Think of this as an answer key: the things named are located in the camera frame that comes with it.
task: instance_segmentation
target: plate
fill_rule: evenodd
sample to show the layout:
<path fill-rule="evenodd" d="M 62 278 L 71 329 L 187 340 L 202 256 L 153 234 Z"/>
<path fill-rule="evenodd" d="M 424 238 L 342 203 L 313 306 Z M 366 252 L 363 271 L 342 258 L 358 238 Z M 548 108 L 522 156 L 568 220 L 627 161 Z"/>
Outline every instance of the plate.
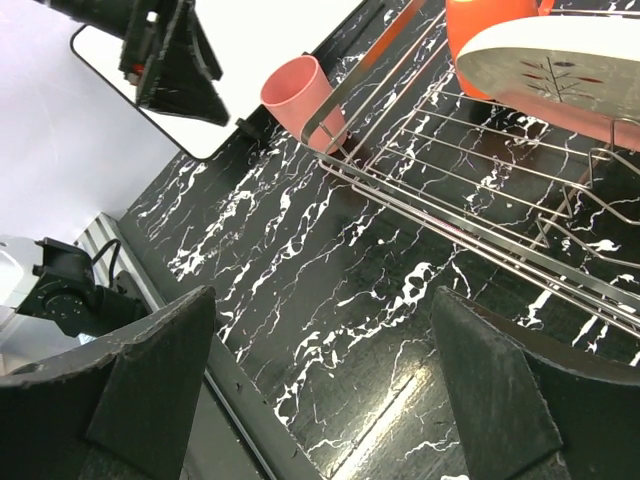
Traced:
<path fill-rule="evenodd" d="M 619 17 L 522 18 L 480 32 L 456 65 L 496 101 L 609 142 L 613 119 L 640 121 L 638 32 Z M 640 150 L 640 126 L 617 122 L 615 143 Z"/>

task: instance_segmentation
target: wire rack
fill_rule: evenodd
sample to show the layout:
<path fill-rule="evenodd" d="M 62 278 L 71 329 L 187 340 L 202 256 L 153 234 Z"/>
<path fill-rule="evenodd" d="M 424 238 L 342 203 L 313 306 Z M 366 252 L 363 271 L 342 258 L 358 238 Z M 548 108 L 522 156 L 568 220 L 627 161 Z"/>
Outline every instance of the wire rack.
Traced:
<path fill-rule="evenodd" d="M 640 317 L 636 314 L 640 312 L 640 292 L 600 278 L 589 272 L 584 262 L 572 263 L 558 245 L 558 239 L 569 240 L 588 258 L 624 271 L 640 269 L 640 263 L 604 255 L 569 227 L 575 220 L 578 203 L 587 201 L 616 222 L 629 227 L 640 225 L 640 214 L 634 217 L 633 210 L 621 208 L 624 201 L 604 199 L 594 188 L 596 172 L 601 169 L 615 168 L 616 175 L 640 177 L 634 158 L 627 159 L 614 148 L 618 123 L 640 124 L 629 119 L 614 120 L 608 144 L 594 140 L 587 151 L 577 150 L 571 148 L 579 137 L 575 133 L 534 122 L 539 131 L 532 134 L 531 125 L 527 128 L 514 123 L 516 118 L 520 122 L 526 119 L 523 115 L 497 103 L 460 94 L 442 28 L 444 10 L 405 49 L 343 130 L 329 132 L 322 122 L 360 86 L 424 3 L 425 0 L 411 0 L 387 27 L 309 120 L 302 131 L 303 143 L 308 144 L 311 133 L 322 128 L 334 139 L 328 151 L 347 129 L 359 131 L 363 114 L 378 105 L 380 92 L 388 91 L 394 78 L 406 72 L 406 63 L 430 42 L 433 47 L 427 60 L 404 82 L 393 100 L 386 102 L 359 143 L 348 151 L 341 147 L 334 156 L 316 151 L 320 165 L 349 182 L 361 195 L 640 338 Z M 432 71 L 434 67 L 439 69 L 437 80 L 416 97 L 415 90 L 424 85 L 420 79 L 424 80 L 423 73 L 430 67 Z M 388 125 L 389 121 L 395 121 L 394 129 L 382 132 L 380 125 Z M 367 147 L 372 144 L 376 145 L 373 153 Z"/>

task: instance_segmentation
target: black marble countertop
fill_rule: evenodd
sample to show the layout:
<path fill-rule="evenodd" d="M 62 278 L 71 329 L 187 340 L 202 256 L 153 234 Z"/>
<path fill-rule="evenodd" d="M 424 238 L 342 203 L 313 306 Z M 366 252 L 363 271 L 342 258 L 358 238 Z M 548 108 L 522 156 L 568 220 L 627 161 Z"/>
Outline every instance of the black marble countertop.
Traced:
<path fill-rule="evenodd" d="M 387 0 L 363 27 L 362 19 L 379 5 L 370 2 L 317 52 L 334 84 L 405 3 Z M 626 0 L 598 3 L 562 6 L 640 7 Z M 399 46 L 354 90 L 344 106 L 347 114 L 442 8 L 442 2 L 427 2 Z M 354 135 L 375 122 L 442 35 L 444 24 L 393 88 L 382 92 Z M 415 103 L 448 68 L 446 61 L 429 67 L 417 96 L 408 101 Z M 446 85 L 457 88 L 455 79 Z M 446 108 L 464 106 L 454 102 Z M 385 134 L 397 121 L 391 117 Z M 530 132 L 553 130 L 521 120 Z M 268 146 L 234 136 L 208 164 L 179 155 L 120 228 L 169 300 L 201 284 L 216 287 L 220 337 L 327 478 L 466 478 L 429 324 L 438 286 L 576 348 L 625 363 L 640 359 L 632 337 L 359 196 L 319 168 L 314 155 L 273 120 L 262 121 Z M 575 149 L 593 146 L 566 132 L 549 135 L 547 141 L 555 138 Z M 460 133 L 450 137 L 461 141 Z M 624 188 L 616 182 L 611 189 Z M 634 195 L 626 203 L 637 210 L 637 200 Z M 626 230 L 616 238 L 611 229 L 587 230 L 594 244 L 628 238 Z M 612 282 L 635 282 L 629 273 L 604 275 Z"/>

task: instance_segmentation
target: wall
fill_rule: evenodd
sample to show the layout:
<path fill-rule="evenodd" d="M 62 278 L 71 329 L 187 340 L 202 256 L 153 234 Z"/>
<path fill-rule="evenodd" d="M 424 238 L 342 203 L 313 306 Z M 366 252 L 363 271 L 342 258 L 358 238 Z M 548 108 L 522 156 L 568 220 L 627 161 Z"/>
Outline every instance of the wall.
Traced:
<path fill-rule="evenodd" d="M 72 241 L 116 218 L 177 148 L 70 51 L 79 28 L 0 0 L 0 231 Z"/>

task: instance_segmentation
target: black cable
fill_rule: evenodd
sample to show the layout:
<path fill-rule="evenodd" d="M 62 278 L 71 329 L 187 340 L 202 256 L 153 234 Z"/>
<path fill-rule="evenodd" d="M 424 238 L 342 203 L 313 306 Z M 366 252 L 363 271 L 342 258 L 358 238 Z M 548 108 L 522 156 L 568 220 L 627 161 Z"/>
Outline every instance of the black cable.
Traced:
<path fill-rule="evenodd" d="M 91 265 L 95 265 L 100 261 L 104 254 L 107 253 L 107 250 L 111 248 L 113 245 L 113 254 L 111 255 L 111 262 L 109 262 L 109 288 L 113 288 L 113 284 L 115 283 L 115 270 L 116 270 L 116 262 L 118 261 L 118 255 L 120 254 L 120 248 L 122 247 L 122 242 L 117 238 L 113 238 L 105 243 L 98 253 L 91 259 Z"/>

